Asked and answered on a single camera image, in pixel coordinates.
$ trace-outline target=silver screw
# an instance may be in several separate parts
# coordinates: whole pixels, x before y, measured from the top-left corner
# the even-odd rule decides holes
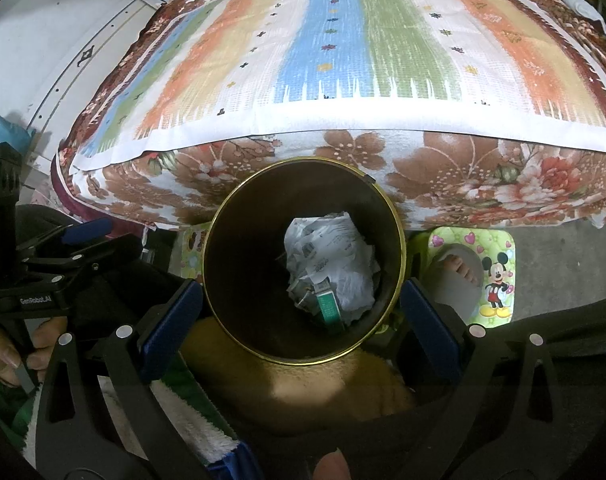
[[[482,325],[470,325],[468,330],[470,335],[478,337],[479,339],[485,337],[486,334],[485,327]]]
[[[116,336],[119,339],[125,339],[126,337],[130,337],[132,335],[132,327],[130,325],[121,325],[116,329]]]
[[[538,334],[531,334],[529,336],[529,342],[534,346],[541,346],[544,343],[543,338]]]
[[[59,344],[61,346],[65,346],[71,341],[72,341],[72,334],[70,332],[65,332],[64,334],[61,334],[59,336]]]

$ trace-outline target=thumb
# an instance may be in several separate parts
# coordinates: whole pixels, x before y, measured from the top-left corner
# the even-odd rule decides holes
[[[350,468],[340,449],[318,461],[312,480],[351,480]]]

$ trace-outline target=crumpled paper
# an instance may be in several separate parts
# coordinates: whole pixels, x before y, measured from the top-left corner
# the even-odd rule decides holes
[[[349,213],[295,218],[284,243],[288,294],[296,307],[318,314],[313,285],[328,278],[344,325],[372,308],[374,276],[381,268],[374,247],[365,243]]]

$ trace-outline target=mickey mouse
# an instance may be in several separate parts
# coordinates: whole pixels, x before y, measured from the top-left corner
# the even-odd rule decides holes
[[[504,281],[508,274],[508,271],[505,268],[508,256],[505,253],[498,253],[496,259],[498,261],[493,264],[492,259],[486,256],[481,262],[483,264],[483,269],[487,271],[487,275],[490,277],[490,283],[485,285],[485,288],[488,289],[487,301],[490,304],[484,304],[480,308],[479,314],[485,317],[510,317],[510,309],[503,306],[501,301],[501,299],[504,300],[506,298],[506,292],[510,287],[510,285]]]

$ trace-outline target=blue stripe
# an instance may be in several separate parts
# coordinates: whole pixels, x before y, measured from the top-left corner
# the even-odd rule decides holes
[[[332,68],[320,71],[319,66],[326,64]],[[290,101],[300,101],[305,83],[305,98],[317,99],[319,82],[327,98],[336,97],[337,82],[341,96],[352,97],[356,81],[360,95],[372,96],[372,79],[361,0],[309,0],[303,24],[281,66],[275,102],[283,102],[286,91]]]
[[[112,121],[114,120],[114,116],[116,115],[119,106],[127,99],[130,93],[136,89],[142,79],[146,76],[146,74],[154,67],[163,53],[173,45],[176,38],[185,30],[185,28],[195,19],[202,11],[205,9],[205,6],[199,7],[191,12],[188,12],[184,17],[179,20],[178,25],[173,28],[172,32],[168,35],[165,40],[161,42],[161,45],[157,47],[157,49],[152,53],[150,58],[145,62],[144,66],[139,73],[128,83],[125,89],[122,89],[120,93],[114,98],[112,104],[109,109],[106,111],[103,119],[101,119],[101,123],[98,125],[97,129],[94,131],[94,134],[86,141],[86,143],[81,147],[80,151],[84,156],[93,156],[96,155],[99,143],[103,139],[104,133],[106,129],[110,126]]]

